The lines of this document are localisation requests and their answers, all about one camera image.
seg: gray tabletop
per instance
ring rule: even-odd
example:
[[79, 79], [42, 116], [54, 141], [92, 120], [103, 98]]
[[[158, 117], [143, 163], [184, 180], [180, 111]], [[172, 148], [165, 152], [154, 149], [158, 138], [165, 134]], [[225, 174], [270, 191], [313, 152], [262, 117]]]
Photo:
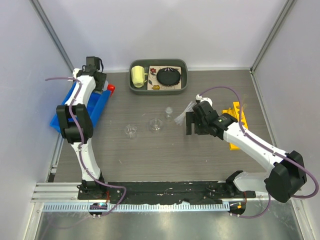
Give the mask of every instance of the gray tabletop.
[[[241, 150], [230, 151], [229, 144], [209, 135], [186, 135], [185, 125], [165, 121], [165, 108], [173, 116], [182, 113], [196, 94], [213, 86], [229, 86], [248, 97], [244, 110], [248, 128], [271, 142], [266, 122], [248, 70], [189, 71], [189, 85], [178, 95], [135, 95], [128, 87], [128, 73], [109, 73], [116, 86], [94, 129], [92, 145], [97, 164], [106, 181], [204, 181], [225, 180], [237, 170], [251, 173], [264, 169]], [[232, 106], [236, 97], [227, 89], [206, 94], [213, 108], [221, 112]], [[160, 133], [148, 130], [150, 119], [160, 118]], [[124, 128], [137, 127], [137, 138], [126, 138]], [[65, 141], [55, 182], [80, 182], [81, 170], [71, 146]]]

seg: yellow plastic object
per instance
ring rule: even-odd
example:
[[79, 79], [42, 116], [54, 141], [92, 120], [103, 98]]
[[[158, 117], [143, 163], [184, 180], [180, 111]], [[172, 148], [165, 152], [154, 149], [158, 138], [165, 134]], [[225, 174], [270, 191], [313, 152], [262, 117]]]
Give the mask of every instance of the yellow plastic object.
[[[233, 108], [229, 108], [229, 109], [226, 109], [226, 110], [222, 110], [222, 113], [227, 113], [227, 114], [230, 114], [231, 116], [233, 116], [234, 118], [236, 118], [238, 120], [238, 122], [240, 121], [239, 120], [239, 109], [240, 109], [240, 106], [239, 106], [239, 102], [238, 101], [234, 101], [233, 102]], [[242, 122], [244, 123], [243, 126], [248, 129], [248, 124], [247, 124], [247, 120], [246, 120], [246, 116], [245, 116], [245, 113], [243, 112], [243, 107], [242, 107]], [[229, 146], [230, 146], [230, 150], [239, 150], [240, 148], [237, 147], [236, 145], [232, 144], [232, 143], [229, 143]]]

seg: yellow cup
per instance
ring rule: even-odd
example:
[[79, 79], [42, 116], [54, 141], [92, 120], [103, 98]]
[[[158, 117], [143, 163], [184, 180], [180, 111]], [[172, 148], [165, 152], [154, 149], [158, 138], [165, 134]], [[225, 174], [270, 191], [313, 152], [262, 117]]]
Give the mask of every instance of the yellow cup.
[[141, 88], [143, 85], [145, 85], [145, 75], [148, 75], [145, 73], [145, 69], [142, 66], [134, 66], [131, 68], [131, 80], [133, 85], [136, 88]]

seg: blue tray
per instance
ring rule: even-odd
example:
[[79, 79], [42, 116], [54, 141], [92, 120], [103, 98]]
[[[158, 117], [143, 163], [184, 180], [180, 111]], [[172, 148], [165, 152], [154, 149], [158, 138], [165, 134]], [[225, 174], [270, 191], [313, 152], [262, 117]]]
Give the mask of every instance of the blue tray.
[[[67, 93], [65, 96], [65, 99], [63, 100], [61, 105], [64, 105], [66, 101], [70, 98], [74, 88], [76, 86], [76, 83], [72, 85], [70, 88], [70, 91]], [[86, 106], [86, 109], [90, 115], [93, 127], [95, 128], [97, 125], [97, 122], [101, 116], [101, 113], [110, 97], [111, 91], [106, 90], [102, 92], [102, 94], [93, 92], [90, 95], [88, 104]], [[50, 122], [50, 126], [53, 127], [58, 133], [61, 133], [60, 131], [60, 126], [59, 126], [59, 121], [58, 121], [58, 116], [57, 114], [54, 115], [53, 119]]]

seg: wall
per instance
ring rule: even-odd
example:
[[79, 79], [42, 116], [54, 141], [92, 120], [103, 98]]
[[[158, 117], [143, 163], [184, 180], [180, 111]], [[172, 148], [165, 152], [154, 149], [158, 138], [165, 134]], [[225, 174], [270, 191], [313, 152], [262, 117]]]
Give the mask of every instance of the wall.
[[49, 127], [70, 72], [27, 0], [0, 3], [0, 235], [21, 240], [36, 182], [43, 182], [58, 134]]
[[[266, 113], [280, 148], [297, 150], [320, 180], [320, 1], [298, 0], [284, 22], [256, 77]], [[314, 190], [308, 178], [303, 188]], [[320, 195], [307, 200], [320, 239]]]
[[40, 0], [74, 66], [107, 71], [137, 59], [189, 68], [251, 67], [286, 0]]

